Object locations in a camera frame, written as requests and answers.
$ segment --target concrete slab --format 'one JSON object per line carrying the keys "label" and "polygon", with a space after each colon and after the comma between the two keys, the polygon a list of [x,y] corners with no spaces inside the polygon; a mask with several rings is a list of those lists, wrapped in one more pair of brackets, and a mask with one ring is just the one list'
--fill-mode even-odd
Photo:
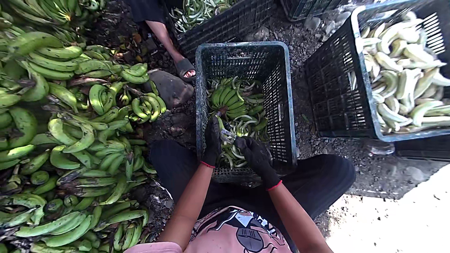
{"label": "concrete slab", "polygon": [[343,195],[326,213],[327,243],[335,253],[448,251],[449,179],[447,165],[399,200]]}

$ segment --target knee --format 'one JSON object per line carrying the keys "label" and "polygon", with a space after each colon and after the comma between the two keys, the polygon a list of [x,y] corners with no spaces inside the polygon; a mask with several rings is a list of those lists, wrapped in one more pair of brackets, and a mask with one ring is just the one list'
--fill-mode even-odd
{"label": "knee", "polygon": [[353,184],[356,178],[355,166],[342,156],[335,154],[323,154],[325,173]]}
{"label": "knee", "polygon": [[179,147],[178,142],[174,140],[157,140],[150,145],[150,152],[148,152],[148,159],[152,161],[155,157],[160,157],[163,154],[174,153],[174,150]]}

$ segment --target gray plastic crate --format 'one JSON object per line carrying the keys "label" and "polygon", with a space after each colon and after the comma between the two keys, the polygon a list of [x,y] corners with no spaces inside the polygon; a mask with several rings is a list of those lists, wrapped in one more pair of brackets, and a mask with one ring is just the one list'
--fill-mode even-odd
{"label": "gray plastic crate", "polygon": [[[262,83],[263,103],[269,118],[267,133],[274,168],[280,175],[297,167],[294,111],[288,47],[278,41],[203,44],[196,52],[197,156],[205,149],[204,131],[208,121],[207,79],[239,76]],[[216,168],[219,182],[252,182],[260,178],[250,168]]]}
{"label": "gray plastic crate", "polygon": [[[360,27],[398,21],[412,10],[424,22],[427,46],[442,62],[450,63],[450,5],[448,0],[391,0],[383,4],[360,6],[325,43],[306,60],[306,81],[310,89],[316,129],[320,136],[368,137],[391,142],[450,134],[450,129],[424,130],[409,134],[383,135],[376,116],[369,75],[362,48],[357,48]],[[351,89],[350,72],[356,75]],[[450,65],[441,67],[450,77]],[[444,88],[450,98],[450,87]]]}

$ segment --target black plastic crate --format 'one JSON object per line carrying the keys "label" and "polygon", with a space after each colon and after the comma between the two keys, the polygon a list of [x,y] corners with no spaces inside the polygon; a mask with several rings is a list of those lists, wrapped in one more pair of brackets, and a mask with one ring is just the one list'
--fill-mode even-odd
{"label": "black plastic crate", "polygon": [[450,135],[395,143],[395,154],[407,159],[450,162]]}
{"label": "black plastic crate", "polygon": [[[261,81],[274,168],[280,175],[293,171],[297,167],[297,154],[288,47],[279,41],[203,44],[195,58],[197,156],[200,158],[205,149],[207,79],[239,76]],[[219,182],[260,180],[250,168],[217,168],[213,178]]]}
{"label": "black plastic crate", "polygon": [[179,33],[169,15],[171,30],[184,56],[195,60],[195,50],[204,43],[228,42],[261,26],[274,12],[274,0],[241,0],[194,28]]}
{"label": "black plastic crate", "polygon": [[[424,19],[427,46],[442,62],[450,63],[448,0],[393,0],[356,8],[343,26],[306,60],[306,81],[320,136],[369,137],[391,142],[450,134],[450,129],[385,136],[380,132],[362,47],[356,47],[355,39],[360,39],[360,27],[398,21],[409,10]],[[356,75],[353,90],[352,71]],[[441,73],[449,77],[450,65],[441,67]],[[450,87],[445,87],[444,98],[450,98]]]}
{"label": "black plastic crate", "polygon": [[280,0],[289,21],[298,21],[336,8],[342,0]]}

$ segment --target hand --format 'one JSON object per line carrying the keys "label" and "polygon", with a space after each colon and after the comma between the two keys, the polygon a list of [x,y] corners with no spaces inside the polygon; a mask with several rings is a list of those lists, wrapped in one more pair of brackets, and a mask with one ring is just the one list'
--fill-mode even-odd
{"label": "hand", "polygon": [[280,183],[280,178],[270,165],[270,153],[262,142],[251,137],[236,137],[234,145],[241,150],[250,168],[261,177],[266,189],[270,190]]}
{"label": "hand", "polygon": [[205,129],[206,147],[202,157],[202,162],[209,167],[215,167],[217,157],[222,151],[220,132],[219,120],[215,116],[211,117]]}

